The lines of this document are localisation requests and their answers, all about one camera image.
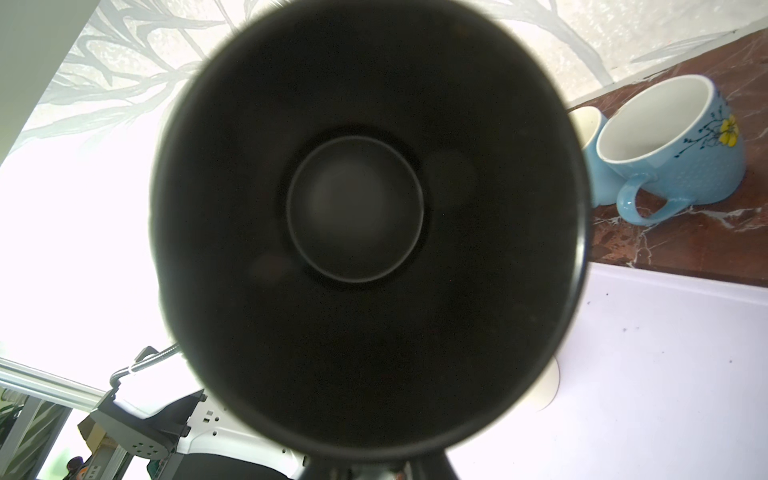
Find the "yellow flower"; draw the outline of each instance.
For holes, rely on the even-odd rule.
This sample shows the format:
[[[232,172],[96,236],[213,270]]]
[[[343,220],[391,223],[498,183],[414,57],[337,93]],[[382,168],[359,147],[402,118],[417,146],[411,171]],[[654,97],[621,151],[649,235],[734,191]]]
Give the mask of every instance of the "yellow flower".
[[[736,117],[733,115],[723,120],[720,125],[720,143],[733,147],[739,138],[739,125],[736,124]]]

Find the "red marble countertop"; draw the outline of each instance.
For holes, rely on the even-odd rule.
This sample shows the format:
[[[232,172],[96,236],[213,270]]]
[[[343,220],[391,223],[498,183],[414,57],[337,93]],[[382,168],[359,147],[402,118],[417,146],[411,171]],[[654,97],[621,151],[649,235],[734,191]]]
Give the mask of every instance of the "red marble countertop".
[[[682,74],[706,75],[723,92],[739,122],[746,176],[726,200],[690,207],[652,227],[627,223],[615,205],[596,208],[591,260],[768,286],[768,29],[583,105],[610,117],[638,92]],[[650,213],[664,200],[641,190],[637,205]]]

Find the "cable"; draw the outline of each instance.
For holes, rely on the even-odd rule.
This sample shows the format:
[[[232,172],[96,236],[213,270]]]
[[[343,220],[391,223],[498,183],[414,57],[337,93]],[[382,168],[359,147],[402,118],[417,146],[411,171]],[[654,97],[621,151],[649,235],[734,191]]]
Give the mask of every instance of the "cable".
[[[148,357],[146,359],[141,360],[140,362],[136,362],[133,365],[120,369],[117,372],[113,373],[112,376],[109,377],[109,385],[116,389],[118,386],[120,386],[120,379],[126,375],[130,375],[131,373],[136,373],[140,370],[146,369],[149,366],[154,365],[155,363],[162,362],[169,356],[173,356],[176,353],[180,352],[179,344],[174,343],[173,345],[169,346],[162,352],[155,353],[153,356]]]

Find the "light blue mug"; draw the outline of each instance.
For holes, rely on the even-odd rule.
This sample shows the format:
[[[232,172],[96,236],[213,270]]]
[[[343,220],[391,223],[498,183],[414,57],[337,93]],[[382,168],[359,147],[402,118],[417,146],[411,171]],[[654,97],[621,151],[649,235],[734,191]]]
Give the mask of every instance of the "light blue mug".
[[[607,122],[605,115],[595,107],[581,107],[570,112],[568,117],[574,126],[584,162],[587,164],[592,208],[615,204],[616,196],[625,180],[598,156],[598,135]]]
[[[616,206],[635,225],[653,225],[690,205],[723,200],[746,170],[736,118],[702,75],[670,78],[635,95],[606,123],[597,153],[626,179]],[[635,205],[641,187],[667,199],[649,217]]]

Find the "wallpaper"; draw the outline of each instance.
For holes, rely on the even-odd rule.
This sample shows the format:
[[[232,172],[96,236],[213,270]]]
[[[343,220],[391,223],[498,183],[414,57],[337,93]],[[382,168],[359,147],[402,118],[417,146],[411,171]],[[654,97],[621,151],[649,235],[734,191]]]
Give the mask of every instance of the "wallpaper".
[[[210,55],[284,1],[101,1],[0,166],[0,318],[14,326],[0,356],[106,388],[172,341],[147,235],[162,127]],[[768,15],[764,0],[463,1],[566,101]]]

